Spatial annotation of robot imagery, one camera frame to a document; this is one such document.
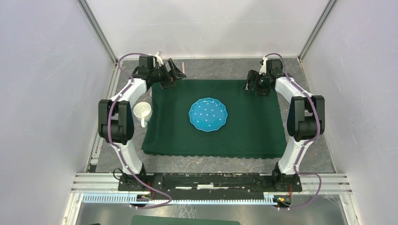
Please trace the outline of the blue polka dot plate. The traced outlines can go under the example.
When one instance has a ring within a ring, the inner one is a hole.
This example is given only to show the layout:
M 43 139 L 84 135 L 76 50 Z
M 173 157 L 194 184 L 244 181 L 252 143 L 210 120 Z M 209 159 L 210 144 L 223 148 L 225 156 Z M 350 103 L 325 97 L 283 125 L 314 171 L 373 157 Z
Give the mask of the blue polka dot plate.
M 200 131 L 213 132 L 223 127 L 228 118 L 226 106 L 218 99 L 207 97 L 194 102 L 188 112 L 190 123 Z

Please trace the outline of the dark green cloth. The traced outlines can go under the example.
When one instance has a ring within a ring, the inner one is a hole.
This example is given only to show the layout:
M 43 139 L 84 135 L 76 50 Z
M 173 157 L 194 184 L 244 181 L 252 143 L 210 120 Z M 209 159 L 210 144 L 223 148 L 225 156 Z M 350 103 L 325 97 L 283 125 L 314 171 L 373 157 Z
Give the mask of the dark green cloth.
M 273 159 L 287 145 L 277 93 L 243 92 L 243 80 L 179 80 L 152 86 L 146 154 Z

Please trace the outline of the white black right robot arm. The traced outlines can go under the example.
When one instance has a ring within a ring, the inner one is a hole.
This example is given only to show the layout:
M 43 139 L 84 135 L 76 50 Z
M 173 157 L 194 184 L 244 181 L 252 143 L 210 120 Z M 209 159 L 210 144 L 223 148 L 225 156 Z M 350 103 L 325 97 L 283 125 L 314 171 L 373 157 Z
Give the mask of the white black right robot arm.
M 299 165 L 308 147 L 324 132 L 325 99 L 297 84 L 285 70 L 282 59 L 264 56 L 260 65 L 259 71 L 248 72 L 242 91 L 253 90 L 265 97 L 274 90 L 290 104 L 286 122 L 289 140 L 285 153 L 266 180 L 266 187 L 279 192 L 299 191 Z

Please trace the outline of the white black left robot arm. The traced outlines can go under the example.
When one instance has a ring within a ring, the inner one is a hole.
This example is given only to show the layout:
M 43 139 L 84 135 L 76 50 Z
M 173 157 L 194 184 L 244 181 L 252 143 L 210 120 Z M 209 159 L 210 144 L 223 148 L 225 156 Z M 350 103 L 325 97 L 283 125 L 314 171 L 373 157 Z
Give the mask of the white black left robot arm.
M 153 84 L 168 88 L 176 80 L 187 76 L 175 65 L 172 59 L 163 60 L 161 53 L 155 55 L 137 53 L 138 66 L 127 72 L 117 62 L 120 71 L 129 76 L 126 85 L 110 99 L 102 99 L 98 104 L 98 133 L 109 143 L 118 155 L 122 172 L 130 175 L 130 186 L 142 191 L 147 186 L 145 167 L 137 156 L 132 138 L 134 121 L 132 107 Z

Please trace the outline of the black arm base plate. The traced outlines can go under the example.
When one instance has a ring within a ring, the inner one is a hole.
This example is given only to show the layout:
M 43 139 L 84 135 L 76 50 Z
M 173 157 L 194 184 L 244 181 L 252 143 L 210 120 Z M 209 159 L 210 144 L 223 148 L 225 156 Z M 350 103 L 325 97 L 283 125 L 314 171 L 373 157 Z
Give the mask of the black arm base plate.
M 153 173 L 115 175 L 118 191 L 142 192 L 150 200 L 260 200 L 264 193 L 301 192 L 300 177 L 260 173 Z

